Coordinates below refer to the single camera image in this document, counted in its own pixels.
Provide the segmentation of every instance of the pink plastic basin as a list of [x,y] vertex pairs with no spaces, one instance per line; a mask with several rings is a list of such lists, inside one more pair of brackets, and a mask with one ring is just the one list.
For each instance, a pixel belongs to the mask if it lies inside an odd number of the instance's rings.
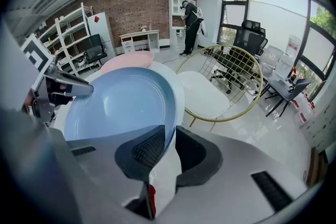
[[133,51],[107,61],[102,67],[103,74],[124,67],[149,67],[154,59],[150,51]]

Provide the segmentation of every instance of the window frame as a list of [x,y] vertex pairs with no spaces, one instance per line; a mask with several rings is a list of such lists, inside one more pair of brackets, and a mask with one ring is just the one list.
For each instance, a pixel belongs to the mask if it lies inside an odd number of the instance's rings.
[[[223,23],[223,16],[224,16],[225,6],[226,5],[245,5],[244,20],[246,20],[247,16],[248,16],[250,1],[251,0],[246,0],[246,1],[224,1],[224,0],[222,0],[222,11],[221,11],[221,18],[220,18],[220,22],[219,22],[219,29],[218,29],[218,35],[217,35],[217,44],[219,44],[219,45],[224,45],[225,44],[225,43],[223,43],[223,42],[220,41],[221,32],[222,32],[222,28],[223,27],[235,29],[237,31],[239,29],[241,29],[241,26],[231,25],[231,24],[224,24]],[[314,94],[309,98],[309,101],[312,101],[316,97],[316,95],[319,93],[319,91],[322,89],[324,83],[328,79],[328,77],[330,75],[330,72],[332,71],[332,69],[334,67],[334,64],[336,62],[336,39],[334,39],[322,27],[320,27],[316,23],[313,23],[313,22],[310,21],[311,2],[312,1],[316,2],[318,5],[321,5],[317,0],[308,0],[307,16],[306,16],[306,27],[305,27],[304,32],[303,32],[303,38],[302,38],[302,42],[301,42],[301,47],[300,47],[300,49],[298,51],[298,54],[296,56],[296,59],[294,61],[294,66],[297,65],[297,63],[298,63],[299,60],[301,62],[303,62],[308,68],[310,68],[322,80],[321,84],[318,86],[318,88],[316,89],[316,91],[314,92]],[[334,50],[333,50],[333,53],[331,55],[332,60],[331,60],[330,66],[329,66],[329,68],[328,68],[328,70],[326,71],[325,74],[323,73],[324,70],[320,70],[307,57],[305,57],[303,55],[303,51],[304,51],[304,49],[306,47],[306,44],[307,44],[308,35],[309,35],[309,29],[310,28],[312,28],[315,31],[317,31],[319,34],[321,34],[324,38],[326,38],[330,43],[332,43],[334,45]]]

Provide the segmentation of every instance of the gray chair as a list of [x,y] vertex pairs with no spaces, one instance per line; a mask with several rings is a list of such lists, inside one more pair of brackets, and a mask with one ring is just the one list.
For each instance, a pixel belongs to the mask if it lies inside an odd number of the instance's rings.
[[289,92],[288,91],[289,88],[286,85],[284,85],[284,83],[281,83],[281,81],[270,80],[268,84],[266,85],[266,87],[261,92],[260,96],[263,96],[269,90],[269,88],[272,88],[275,91],[275,94],[268,98],[280,96],[281,100],[275,105],[275,107],[266,116],[269,116],[285,100],[286,105],[284,109],[282,110],[282,113],[280,114],[280,117],[281,117],[288,103],[291,100],[293,100],[300,92],[302,92],[310,84],[310,82],[311,82],[310,79],[298,79],[297,83],[294,85],[293,90]]

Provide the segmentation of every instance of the white round table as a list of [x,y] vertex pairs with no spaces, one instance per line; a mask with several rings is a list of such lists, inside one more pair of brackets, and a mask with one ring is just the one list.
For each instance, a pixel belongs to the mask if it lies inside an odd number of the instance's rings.
[[[172,87],[176,102],[176,125],[181,125],[185,108],[185,95],[183,85],[178,79],[177,74],[168,66],[155,61],[152,62],[150,69],[163,76]],[[98,70],[97,72],[86,77],[85,80],[91,82],[101,75],[101,71]],[[63,133],[65,120],[71,104],[72,102],[69,102],[68,104],[62,105],[59,108],[54,122],[53,127],[61,130]],[[175,149],[174,135],[172,142],[170,143],[169,148],[166,150],[164,156],[150,173],[150,183],[156,190],[156,215],[160,214],[164,207],[173,199],[175,195],[176,177],[181,172],[181,162]]]

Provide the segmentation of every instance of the black cable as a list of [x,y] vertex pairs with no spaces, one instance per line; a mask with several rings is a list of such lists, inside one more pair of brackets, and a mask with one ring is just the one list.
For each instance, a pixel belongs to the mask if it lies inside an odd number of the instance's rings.
[[173,61],[175,61],[175,60],[177,60],[177,59],[182,59],[183,57],[177,57],[176,59],[174,59],[174,60],[168,60],[168,61],[166,61],[166,62],[173,62]]

